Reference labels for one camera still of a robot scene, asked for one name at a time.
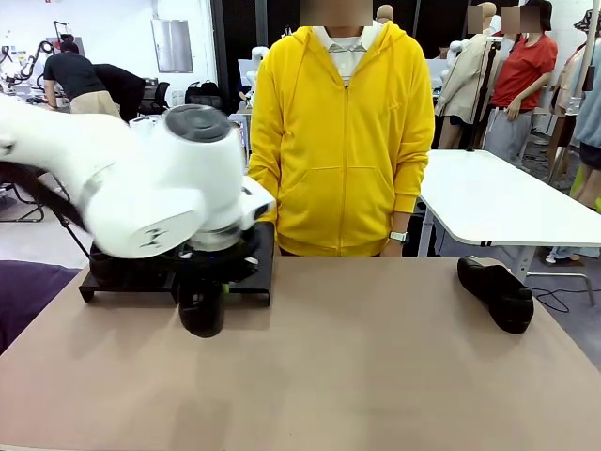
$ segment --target red shirt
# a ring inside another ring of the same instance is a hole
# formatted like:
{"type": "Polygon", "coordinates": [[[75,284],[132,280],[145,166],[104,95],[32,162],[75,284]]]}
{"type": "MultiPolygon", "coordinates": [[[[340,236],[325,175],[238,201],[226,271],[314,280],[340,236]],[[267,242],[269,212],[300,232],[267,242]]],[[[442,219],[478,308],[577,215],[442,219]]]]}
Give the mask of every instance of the red shirt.
{"type": "MultiPolygon", "coordinates": [[[[541,75],[553,72],[557,61],[557,44],[547,35],[532,47],[526,47],[527,39],[516,44],[499,74],[492,103],[505,108],[541,75]]],[[[522,110],[533,110],[538,106],[541,91],[535,92],[522,102],[522,110]]]]}

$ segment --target yellow hoodie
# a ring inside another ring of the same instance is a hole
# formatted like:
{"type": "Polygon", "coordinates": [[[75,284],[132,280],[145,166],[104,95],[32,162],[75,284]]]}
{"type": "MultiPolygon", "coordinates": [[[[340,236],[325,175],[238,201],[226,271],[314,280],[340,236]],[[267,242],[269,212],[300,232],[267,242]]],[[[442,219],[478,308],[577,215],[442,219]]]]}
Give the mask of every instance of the yellow hoodie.
{"type": "Polygon", "coordinates": [[[249,175],[277,199],[265,219],[300,256],[374,256],[394,211],[412,213],[434,136],[419,44],[386,23],[345,87],[303,27],[261,64],[249,175]]]}

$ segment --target beige jacket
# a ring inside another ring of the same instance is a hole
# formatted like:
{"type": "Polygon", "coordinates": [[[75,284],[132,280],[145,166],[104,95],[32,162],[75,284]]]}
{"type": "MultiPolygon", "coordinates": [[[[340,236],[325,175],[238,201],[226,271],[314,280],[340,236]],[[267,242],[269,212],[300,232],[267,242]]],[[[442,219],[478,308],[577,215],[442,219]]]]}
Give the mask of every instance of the beige jacket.
{"type": "MultiPolygon", "coordinates": [[[[597,38],[595,49],[601,43],[601,38],[597,38]]],[[[565,117],[565,110],[567,109],[572,94],[574,94],[574,85],[576,84],[575,78],[580,75],[580,67],[582,66],[582,57],[584,56],[585,47],[578,50],[567,62],[565,67],[560,74],[560,78],[557,80],[554,88],[559,89],[557,95],[557,101],[555,102],[554,114],[565,117]]]]}
{"type": "MultiPolygon", "coordinates": [[[[492,31],[491,28],[488,28],[483,34],[471,38],[466,49],[459,54],[451,67],[449,76],[442,85],[436,109],[438,116],[458,116],[464,122],[473,124],[476,113],[476,99],[484,82],[490,50],[490,43],[486,39],[491,36],[492,31]]],[[[497,52],[491,74],[497,72],[499,59],[500,53],[497,52]]],[[[488,100],[492,95],[494,82],[494,76],[491,76],[488,81],[485,105],[488,104],[488,100]]],[[[484,113],[485,108],[483,108],[480,120],[482,120],[484,113]]]]}

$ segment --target white collar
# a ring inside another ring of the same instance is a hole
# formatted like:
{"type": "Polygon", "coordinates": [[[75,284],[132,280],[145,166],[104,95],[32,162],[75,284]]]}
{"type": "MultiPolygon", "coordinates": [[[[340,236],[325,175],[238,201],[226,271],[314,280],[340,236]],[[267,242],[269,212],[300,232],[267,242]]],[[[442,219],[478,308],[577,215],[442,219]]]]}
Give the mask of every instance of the white collar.
{"type": "MultiPolygon", "coordinates": [[[[365,51],[369,50],[369,48],[374,45],[374,42],[376,42],[376,39],[378,38],[380,31],[382,31],[382,28],[384,28],[384,25],[376,21],[373,21],[371,26],[364,26],[359,43],[350,50],[355,50],[360,46],[365,51]]],[[[334,48],[340,47],[336,42],[333,41],[332,38],[330,38],[330,35],[328,35],[328,32],[324,26],[314,26],[313,31],[327,50],[331,50],[332,46],[334,48]]]]}

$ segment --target black shoe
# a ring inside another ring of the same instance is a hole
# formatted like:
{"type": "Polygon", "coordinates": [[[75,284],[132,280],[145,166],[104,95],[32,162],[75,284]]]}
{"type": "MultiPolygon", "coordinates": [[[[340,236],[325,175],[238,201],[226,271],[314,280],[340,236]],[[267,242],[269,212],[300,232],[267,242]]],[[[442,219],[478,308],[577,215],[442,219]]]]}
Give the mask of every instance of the black shoe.
{"type": "Polygon", "coordinates": [[[461,285],[488,306],[499,327],[510,334],[526,332],[534,315],[532,292],[506,268],[464,257],[457,262],[457,274],[461,285]]]}

